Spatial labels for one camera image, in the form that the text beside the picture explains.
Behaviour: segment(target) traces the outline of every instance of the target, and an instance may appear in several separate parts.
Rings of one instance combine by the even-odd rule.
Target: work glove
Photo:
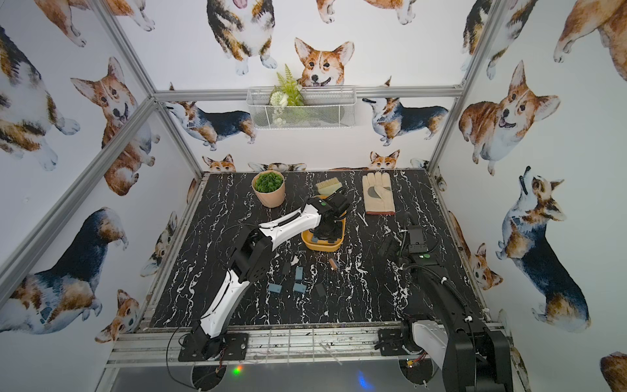
[[[362,178],[364,185],[364,204],[370,215],[394,215],[392,182],[388,173],[377,171]]]

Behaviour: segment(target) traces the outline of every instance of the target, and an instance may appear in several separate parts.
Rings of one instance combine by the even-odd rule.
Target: brush
[[[342,187],[342,183],[337,179],[337,177],[333,177],[332,179],[328,179],[322,181],[321,183],[317,183],[318,193],[323,196],[328,196],[333,194],[336,190]]]

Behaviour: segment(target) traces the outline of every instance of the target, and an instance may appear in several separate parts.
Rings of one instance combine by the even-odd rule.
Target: white arm segment
[[[200,320],[204,333],[210,338],[219,336],[222,333],[226,318],[231,318],[232,311],[249,284],[250,282],[247,280],[239,283],[237,274],[234,271],[228,270],[226,272],[224,282],[213,299],[209,310],[203,314]]]
[[[283,226],[277,226],[282,221],[291,218],[297,213],[300,213],[299,209],[277,220],[259,225],[259,230],[272,239],[272,250],[277,249],[279,245],[286,242],[291,237],[301,234],[305,230],[315,228],[320,224],[321,216],[318,210],[311,204],[307,204],[298,218]]]

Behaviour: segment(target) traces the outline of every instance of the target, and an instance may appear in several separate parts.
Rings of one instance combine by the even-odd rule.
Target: blue light
[[[364,373],[362,373],[361,371],[359,371],[358,379],[359,379],[359,385],[361,385],[361,388],[364,388],[366,391],[374,391],[374,386],[368,381],[366,381],[366,379],[364,378]]]

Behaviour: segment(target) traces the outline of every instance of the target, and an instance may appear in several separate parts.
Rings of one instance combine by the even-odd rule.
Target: potted plant
[[[266,170],[257,174],[253,178],[252,186],[266,207],[278,207],[285,200],[285,178],[276,170]]]

